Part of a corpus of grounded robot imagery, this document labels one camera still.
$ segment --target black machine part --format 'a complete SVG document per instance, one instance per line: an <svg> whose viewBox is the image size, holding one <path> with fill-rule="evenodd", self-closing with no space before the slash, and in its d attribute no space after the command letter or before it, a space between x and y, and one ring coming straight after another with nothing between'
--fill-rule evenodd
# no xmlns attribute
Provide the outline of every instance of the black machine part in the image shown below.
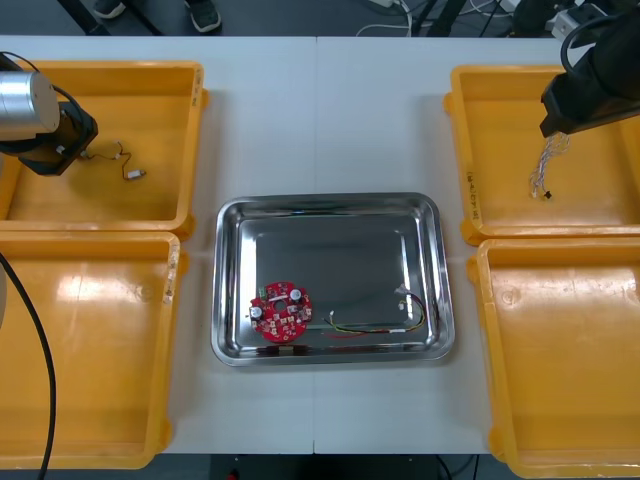
<svg viewBox="0 0 640 480"><path fill-rule="evenodd" d="M1 70L21 71L22 68L0 53ZM35 138L0 142L0 153L18 157L38 175L61 175L98 135L95 119L64 90L53 88L69 100L58 104L58 128L53 132L38 133Z"/></svg>
<svg viewBox="0 0 640 480"><path fill-rule="evenodd" d="M603 21L594 22L597 26ZM568 36L566 51L575 36ZM610 18L595 46L542 95L542 134L572 134L640 114L640 7Z"/></svg>

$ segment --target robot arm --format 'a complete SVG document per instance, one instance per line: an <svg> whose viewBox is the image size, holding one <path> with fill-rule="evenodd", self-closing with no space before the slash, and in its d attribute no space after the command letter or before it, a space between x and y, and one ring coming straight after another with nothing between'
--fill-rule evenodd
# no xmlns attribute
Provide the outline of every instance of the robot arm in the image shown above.
<svg viewBox="0 0 640 480"><path fill-rule="evenodd" d="M567 50L578 35L604 27L595 45L571 66ZM566 73L542 95L547 117L540 125L549 137L580 132L640 115L640 7L600 17L572 31L562 45Z"/></svg>
<svg viewBox="0 0 640 480"><path fill-rule="evenodd" d="M68 101L58 103L58 93ZM39 175L60 175L97 134L96 121L73 97L0 53L0 153Z"/></svg>

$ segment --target floor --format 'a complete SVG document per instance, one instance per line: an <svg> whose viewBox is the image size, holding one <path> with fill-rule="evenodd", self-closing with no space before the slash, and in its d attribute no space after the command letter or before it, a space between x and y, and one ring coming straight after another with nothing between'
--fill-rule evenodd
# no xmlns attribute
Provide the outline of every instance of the floor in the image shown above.
<svg viewBox="0 0 640 480"><path fill-rule="evenodd" d="M198 35L182 0L135 0L145 15L165 35ZM406 0L410 8L421 10L425 0ZM486 0L474 0L481 5ZM93 0L82 0L91 7ZM440 0L430 17L437 16L445 0ZM370 24L406 25L402 10L379 7L369 0L216 0L225 36L355 36ZM485 6L485 11L492 7ZM488 16L467 14L456 22L452 36L476 37ZM112 35L149 35L131 12L105 21ZM494 18L485 36L505 32L508 18ZM3 35L82 35L82 30L54 0L5 0L0 16ZM364 36L404 36L404 28L372 28Z"/></svg>
<svg viewBox="0 0 640 480"><path fill-rule="evenodd" d="M472 480L474 455L443 455L456 480ZM159 455L137 471L51 471L47 480L227 480L233 470L239 480L438 480L446 479L433 455L277 456ZM32 480L33 471L0 471L0 480ZM490 455L482 455L478 480L516 479Z"/></svg>

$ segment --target table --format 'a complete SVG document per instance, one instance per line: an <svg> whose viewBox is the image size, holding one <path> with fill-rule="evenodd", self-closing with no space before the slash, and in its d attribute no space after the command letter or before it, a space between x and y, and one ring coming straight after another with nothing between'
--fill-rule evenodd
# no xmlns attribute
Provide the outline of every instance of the table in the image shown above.
<svg viewBox="0 0 640 480"><path fill-rule="evenodd" d="M474 249L442 108L456 65L555 64L555 40L0 37L30 59L196 60L202 124L169 416L176 453L481 453L490 412ZM279 181L281 172L291 181ZM245 195L416 191L439 206L456 322L435 363L238 369L210 346L214 225ZM282 425L269 412L300 412Z"/></svg>

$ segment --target circuit board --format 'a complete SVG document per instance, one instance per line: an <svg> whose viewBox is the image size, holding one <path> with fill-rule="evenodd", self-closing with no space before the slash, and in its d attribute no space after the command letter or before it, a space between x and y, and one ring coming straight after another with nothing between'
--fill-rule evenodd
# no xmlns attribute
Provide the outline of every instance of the circuit board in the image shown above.
<svg viewBox="0 0 640 480"><path fill-rule="evenodd" d="M312 306L304 288L291 282L271 283L251 300L251 326L272 343L292 342L307 329Z"/></svg>

